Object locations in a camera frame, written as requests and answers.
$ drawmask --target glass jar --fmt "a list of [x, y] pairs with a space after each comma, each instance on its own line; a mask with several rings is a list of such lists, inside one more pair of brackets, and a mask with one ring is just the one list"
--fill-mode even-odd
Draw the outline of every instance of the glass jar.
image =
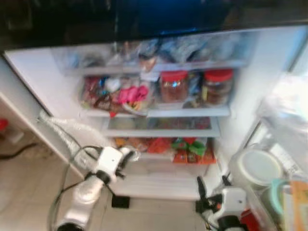
[[227, 103], [233, 82], [233, 70], [208, 70], [204, 72], [202, 99], [207, 106]]
[[161, 97], [165, 103], [183, 102], [188, 96], [187, 71], [164, 71], [160, 76]]

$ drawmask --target container lid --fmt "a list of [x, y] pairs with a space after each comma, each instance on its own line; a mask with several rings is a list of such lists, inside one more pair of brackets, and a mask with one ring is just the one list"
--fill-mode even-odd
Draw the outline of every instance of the container lid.
[[174, 82], [185, 79], [187, 75], [187, 71], [163, 71], [161, 78], [164, 82]]
[[273, 179], [283, 175], [283, 169], [276, 158], [255, 149], [245, 150], [241, 154], [239, 169], [250, 182], [260, 186], [269, 186]]
[[231, 79], [233, 69], [209, 70], [204, 71], [204, 78], [212, 82], [223, 82]]
[[9, 124], [7, 119], [0, 119], [0, 131], [4, 130]]

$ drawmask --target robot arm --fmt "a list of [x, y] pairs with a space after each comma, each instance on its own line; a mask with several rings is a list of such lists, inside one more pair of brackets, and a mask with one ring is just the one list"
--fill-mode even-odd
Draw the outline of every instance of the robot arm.
[[196, 202], [196, 212], [201, 214], [210, 228], [218, 231], [248, 231], [239, 217], [246, 207], [246, 192], [237, 187], [226, 187], [221, 194], [206, 198], [205, 185], [197, 178], [200, 200]]
[[74, 190], [71, 207], [57, 226], [57, 231], [84, 231], [93, 208], [100, 198], [104, 185], [115, 182], [128, 159], [134, 155], [129, 148], [117, 150], [105, 147], [98, 159], [93, 175], [80, 183]]

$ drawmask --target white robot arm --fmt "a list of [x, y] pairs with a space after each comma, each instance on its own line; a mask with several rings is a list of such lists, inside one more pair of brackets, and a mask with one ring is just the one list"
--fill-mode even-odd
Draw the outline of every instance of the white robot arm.
[[115, 182], [117, 176], [122, 176], [120, 171], [133, 155], [134, 151], [126, 147], [120, 150], [105, 147], [92, 176], [75, 188], [71, 207], [58, 224], [56, 230], [86, 230], [93, 207], [101, 195], [103, 186], [108, 185], [110, 182]]

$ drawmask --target red jar lid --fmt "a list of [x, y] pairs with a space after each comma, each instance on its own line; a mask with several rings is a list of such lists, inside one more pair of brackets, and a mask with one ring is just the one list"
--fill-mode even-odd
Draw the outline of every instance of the red jar lid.
[[209, 70], [204, 72], [204, 78], [211, 82], [223, 82], [233, 77], [233, 69]]
[[163, 71], [160, 76], [164, 82], [174, 82], [185, 79], [188, 75], [187, 71]]
[[0, 119], [0, 131], [4, 130], [9, 124], [7, 119]]

